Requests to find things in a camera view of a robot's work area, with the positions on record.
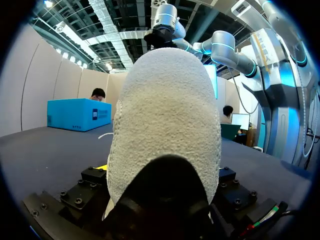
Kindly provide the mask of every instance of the monitor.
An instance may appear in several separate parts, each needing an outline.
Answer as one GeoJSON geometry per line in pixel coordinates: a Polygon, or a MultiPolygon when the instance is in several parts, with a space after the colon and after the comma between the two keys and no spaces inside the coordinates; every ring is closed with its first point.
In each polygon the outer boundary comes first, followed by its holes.
{"type": "Polygon", "coordinates": [[[250,121],[249,114],[238,114],[238,113],[232,114],[231,124],[241,125],[240,129],[242,130],[249,130],[249,121],[250,121]]]}

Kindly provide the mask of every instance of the black table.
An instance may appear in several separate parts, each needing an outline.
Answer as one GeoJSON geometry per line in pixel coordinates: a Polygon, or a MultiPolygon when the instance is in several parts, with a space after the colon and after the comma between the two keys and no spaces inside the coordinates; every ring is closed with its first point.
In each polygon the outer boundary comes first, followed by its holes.
{"type": "MultiPolygon", "coordinates": [[[[40,127],[0,137],[0,159],[6,183],[16,199],[43,190],[57,199],[81,178],[88,166],[107,163],[112,124],[87,132],[40,127]]],[[[258,192],[258,202],[272,198],[298,209],[311,186],[311,174],[244,145],[222,139],[221,167],[228,166],[248,190],[258,192]]],[[[283,217],[271,235],[291,217],[283,217]]]]}

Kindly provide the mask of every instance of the white partition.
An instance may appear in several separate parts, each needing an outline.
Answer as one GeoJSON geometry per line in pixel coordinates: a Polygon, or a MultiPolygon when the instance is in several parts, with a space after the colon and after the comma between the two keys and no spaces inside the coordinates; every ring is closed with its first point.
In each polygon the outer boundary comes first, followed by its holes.
{"type": "Polygon", "coordinates": [[[233,113],[239,113],[239,96],[236,90],[235,85],[230,81],[225,81],[225,105],[230,105],[233,107],[233,113]]]}
{"type": "Polygon", "coordinates": [[[112,104],[112,119],[114,119],[116,113],[116,104],[127,75],[127,72],[109,74],[105,102],[112,104]]]}
{"type": "Polygon", "coordinates": [[[22,130],[47,125],[47,102],[54,89],[62,56],[41,39],[30,64],[22,96],[22,130]]]}
{"type": "Polygon", "coordinates": [[[223,108],[226,105],[226,79],[222,77],[217,77],[217,91],[218,98],[216,100],[219,114],[224,114],[223,108]]]}
{"type": "Polygon", "coordinates": [[[21,101],[29,65],[41,36],[30,26],[22,27],[0,77],[0,137],[21,131],[21,101]]]}
{"type": "Polygon", "coordinates": [[[95,88],[100,88],[107,92],[108,77],[108,73],[83,69],[77,97],[79,99],[90,98],[95,88]]]}
{"type": "Polygon", "coordinates": [[[53,99],[76,99],[82,69],[75,63],[63,58],[56,78],[53,99]]]}

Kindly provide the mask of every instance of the cyan box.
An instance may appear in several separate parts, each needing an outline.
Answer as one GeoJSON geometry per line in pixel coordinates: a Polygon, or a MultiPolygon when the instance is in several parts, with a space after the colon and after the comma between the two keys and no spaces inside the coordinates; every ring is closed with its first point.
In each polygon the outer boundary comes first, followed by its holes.
{"type": "Polygon", "coordinates": [[[50,100],[47,126],[85,132],[111,123],[112,105],[87,98],[50,100]]]}

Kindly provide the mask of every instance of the man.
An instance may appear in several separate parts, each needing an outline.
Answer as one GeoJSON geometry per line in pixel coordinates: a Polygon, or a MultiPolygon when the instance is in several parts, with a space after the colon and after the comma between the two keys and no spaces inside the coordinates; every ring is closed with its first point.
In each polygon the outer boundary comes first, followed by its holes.
{"type": "Polygon", "coordinates": [[[231,124],[231,114],[234,111],[232,106],[226,105],[223,108],[223,115],[220,116],[220,123],[221,124],[231,124]]]}
{"type": "Polygon", "coordinates": [[[96,88],[93,90],[92,95],[89,99],[101,102],[105,97],[105,91],[101,88],[96,88]]]}

